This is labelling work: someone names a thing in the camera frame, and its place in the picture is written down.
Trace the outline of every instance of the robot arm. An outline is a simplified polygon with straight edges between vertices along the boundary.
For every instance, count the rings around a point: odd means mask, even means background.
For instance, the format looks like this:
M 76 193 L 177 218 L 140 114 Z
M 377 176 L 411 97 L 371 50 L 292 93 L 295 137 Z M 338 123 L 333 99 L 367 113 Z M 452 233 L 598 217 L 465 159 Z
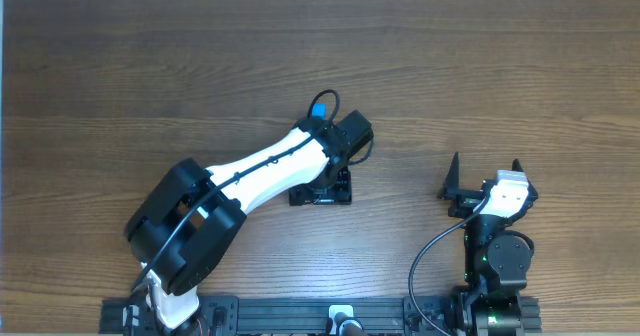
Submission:
M 278 143 L 239 161 L 206 169 L 192 159 L 175 165 L 124 231 L 149 270 L 143 272 L 151 281 L 148 303 L 159 321 L 174 330 L 196 312 L 196 286 L 220 262 L 248 213 L 300 185 L 314 197 L 327 194 L 372 138 L 371 124 L 358 111 L 335 124 L 308 116 Z M 195 213 L 201 224 L 184 220 Z

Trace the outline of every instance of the blue object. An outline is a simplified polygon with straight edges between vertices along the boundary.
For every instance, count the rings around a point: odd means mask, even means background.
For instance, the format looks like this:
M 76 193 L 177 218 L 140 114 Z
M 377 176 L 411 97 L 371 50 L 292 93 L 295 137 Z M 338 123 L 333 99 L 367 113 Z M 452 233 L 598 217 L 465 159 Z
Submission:
M 327 117 L 327 105 L 325 104 L 315 104 L 311 109 L 311 116 L 318 116 L 322 119 Z

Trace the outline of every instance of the black mounting base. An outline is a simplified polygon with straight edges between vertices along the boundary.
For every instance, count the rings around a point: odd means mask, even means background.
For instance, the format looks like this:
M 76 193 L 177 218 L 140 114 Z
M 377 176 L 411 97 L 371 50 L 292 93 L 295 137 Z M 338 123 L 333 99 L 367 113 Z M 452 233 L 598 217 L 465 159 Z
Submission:
M 423 311 L 444 327 L 442 305 L 446 297 L 417 297 Z M 424 322 L 405 298 L 368 299 L 238 299 L 234 296 L 200 297 L 200 312 L 206 316 L 213 336 L 308 334 L 325 335 L 329 306 L 351 305 L 354 315 L 368 334 L 402 336 L 441 336 Z M 522 298 L 526 332 L 542 332 L 538 300 Z M 157 336 L 154 314 L 143 296 L 105 300 L 100 319 L 101 334 Z M 181 335 L 200 335 L 198 327 Z
M 338 171 L 336 182 L 323 189 L 298 185 L 289 189 L 289 205 L 351 205 L 351 172 L 347 166 Z

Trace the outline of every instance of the wooden tabletop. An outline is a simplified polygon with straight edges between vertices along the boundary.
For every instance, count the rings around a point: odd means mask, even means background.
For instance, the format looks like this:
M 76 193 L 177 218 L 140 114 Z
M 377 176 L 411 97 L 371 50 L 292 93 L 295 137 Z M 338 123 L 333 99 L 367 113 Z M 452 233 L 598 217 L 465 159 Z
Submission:
M 460 151 L 463 186 L 519 158 L 540 193 L 514 229 L 546 331 L 640 329 L 640 0 L 6 0 L 5 26 L 4 331 L 96 332 L 164 173 L 274 143 L 325 88 L 375 131 L 353 204 L 276 197 L 202 293 L 406 295 Z M 444 239 L 417 292 L 463 255 Z

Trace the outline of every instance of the wooden table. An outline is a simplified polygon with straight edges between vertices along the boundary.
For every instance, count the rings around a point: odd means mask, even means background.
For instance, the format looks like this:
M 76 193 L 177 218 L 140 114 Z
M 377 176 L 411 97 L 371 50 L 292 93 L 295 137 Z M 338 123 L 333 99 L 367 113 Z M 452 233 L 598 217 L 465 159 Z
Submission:
M 640 0 L 6 0 L 5 25 L 4 331 L 97 331 L 169 167 L 272 144 L 328 87 L 376 134 L 353 205 L 268 202 L 203 293 L 406 295 L 458 150 L 464 186 L 518 157 L 540 192 L 516 229 L 545 330 L 640 329 Z M 420 294 L 463 281 L 461 237 Z

